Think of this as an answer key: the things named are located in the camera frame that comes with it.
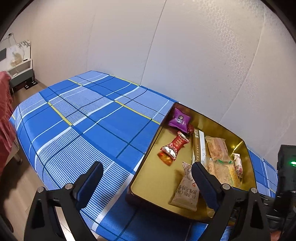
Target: wooden floor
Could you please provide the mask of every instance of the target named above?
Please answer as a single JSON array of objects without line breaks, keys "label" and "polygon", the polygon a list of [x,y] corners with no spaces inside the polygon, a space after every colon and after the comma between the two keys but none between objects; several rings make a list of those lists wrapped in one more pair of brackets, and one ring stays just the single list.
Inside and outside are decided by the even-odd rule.
[{"label": "wooden floor", "polygon": [[[15,108],[19,103],[44,88],[46,86],[39,83],[28,90],[20,89],[12,96],[13,107]],[[17,161],[12,159],[2,173],[0,179],[0,210],[11,222],[15,237],[19,241],[23,241],[25,225],[35,192],[38,187],[44,186],[44,184],[22,150],[19,151],[19,155],[23,159],[23,163],[18,165]],[[57,213],[66,239],[74,240],[60,208],[57,209]],[[97,240],[105,240],[97,234],[94,235]]]}]

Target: gold tray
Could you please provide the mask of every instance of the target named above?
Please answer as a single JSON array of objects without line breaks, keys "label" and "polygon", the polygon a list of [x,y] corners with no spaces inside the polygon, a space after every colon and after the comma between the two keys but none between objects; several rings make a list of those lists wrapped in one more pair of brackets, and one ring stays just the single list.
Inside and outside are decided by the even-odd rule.
[{"label": "gold tray", "polygon": [[182,161],[192,164],[192,139],[190,139],[190,143],[185,144],[180,149],[176,160],[171,166],[167,166],[157,156],[160,148],[169,144],[177,135],[178,129],[168,126],[168,122],[172,119],[174,108],[189,115],[191,117],[190,123],[195,128],[203,131],[205,136],[224,138],[229,154],[234,150],[235,153],[240,154],[243,166],[241,188],[249,190],[252,187],[256,187],[253,166],[244,141],[208,117],[180,103],[175,103],[158,128],[129,185],[129,193],[183,217],[207,222],[209,217],[206,211],[206,203],[201,195],[199,195],[196,212],[169,204],[184,174]]}]

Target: wall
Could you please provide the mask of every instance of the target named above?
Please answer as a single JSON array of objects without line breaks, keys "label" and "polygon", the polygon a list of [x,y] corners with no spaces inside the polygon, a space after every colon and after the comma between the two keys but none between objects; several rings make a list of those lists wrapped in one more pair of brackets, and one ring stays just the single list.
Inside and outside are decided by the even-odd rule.
[{"label": "wall", "polygon": [[296,145],[296,44],[260,0],[35,0],[8,30],[36,78],[97,70],[221,123],[276,165]]}]

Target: yellow stripe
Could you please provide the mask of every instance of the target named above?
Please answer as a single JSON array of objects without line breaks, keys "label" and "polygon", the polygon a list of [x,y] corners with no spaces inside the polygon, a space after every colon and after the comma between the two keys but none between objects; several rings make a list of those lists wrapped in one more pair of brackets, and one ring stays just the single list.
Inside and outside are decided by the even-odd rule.
[{"label": "yellow stripe", "polygon": [[132,83],[132,84],[134,84],[134,85],[136,85],[136,86],[139,86],[138,84],[136,84],[136,83],[134,83],[134,82],[131,82],[131,81],[129,81],[129,80],[125,80],[125,79],[122,79],[122,78],[119,78],[119,77],[117,77],[118,79],[121,79],[121,80],[124,80],[124,81],[126,81],[126,82],[129,82],[129,83]]},{"label": "yellow stripe", "polygon": [[148,117],[148,116],[146,116],[146,115],[143,115],[142,113],[140,113],[140,112],[138,112],[138,111],[136,111],[136,110],[134,110],[134,109],[132,109],[132,108],[130,108],[130,107],[128,107],[128,106],[126,106],[125,104],[123,104],[123,103],[120,103],[120,102],[119,102],[119,101],[117,101],[117,100],[115,100],[115,102],[116,102],[116,103],[118,103],[118,104],[120,104],[120,105],[122,105],[123,107],[125,107],[125,108],[128,108],[129,110],[131,110],[131,111],[133,111],[133,112],[135,112],[135,113],[137,113],[137,114],[139,114],[139,115],[141,115],[141,116],[143,116],[143,117],[145,117],[145,118],[147,118],[147,119],[149,119],[149,120],[152,120],[153,122],[155,122],[155,123],[157,123],[157,124],[159,124],[159,125],[160,125],[160,123],[159,123],[159,122],[157,122],[157,121],[153,120],[152,118],[150,118],[150,117]]},{"label": "yellow stripe", "polygon": [[58,113],[58,115],[68,124],[68,125],[72,125],[72,123],[70,121],[68,121],[63,115],[61,112],[59,112],[50,102],[48,102],[48,104],[54,109],[54,111],[56,113]]},{"label": "yellow stripe", "polygon": [[69,81],[72,81],[73,83],[75,83],[75,84],[78,84],[78,85],[80,85],[80,86],[82,86],[82,84],[79,84],[79,83],[77,83],[76,81],[74,81],[74,80],[71,80],[71,79],[68,79]]}]

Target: table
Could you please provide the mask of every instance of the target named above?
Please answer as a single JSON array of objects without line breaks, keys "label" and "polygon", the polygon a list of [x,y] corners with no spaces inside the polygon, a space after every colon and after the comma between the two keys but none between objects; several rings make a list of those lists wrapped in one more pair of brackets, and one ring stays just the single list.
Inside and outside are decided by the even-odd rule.
[{"label": "table", "polygon": [[[73,183],[94,161],[104,165],[102,180],[81,210],[97,234],[119,241],[193,241],[206,224],[172,222],[125,201],[127,187],[174,102],[144,86],[89,71],[23,101],[10,121],[49,190]],[[227,227],[222,240],[230,231]]]}]

